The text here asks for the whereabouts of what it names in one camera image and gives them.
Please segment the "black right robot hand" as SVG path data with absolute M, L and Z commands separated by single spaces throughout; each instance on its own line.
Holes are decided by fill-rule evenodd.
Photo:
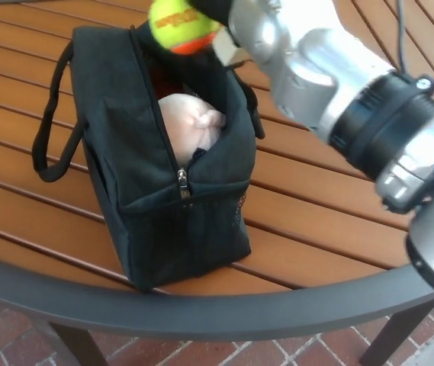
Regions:
M 249 54 L 236 43 L 230 32 L 229 17 L 233 5 L 232 0 L 191 0 L 188 3 L 222 26 L 212 41 L 212 47 L 223 66 L 236 68 L 250 61 Z

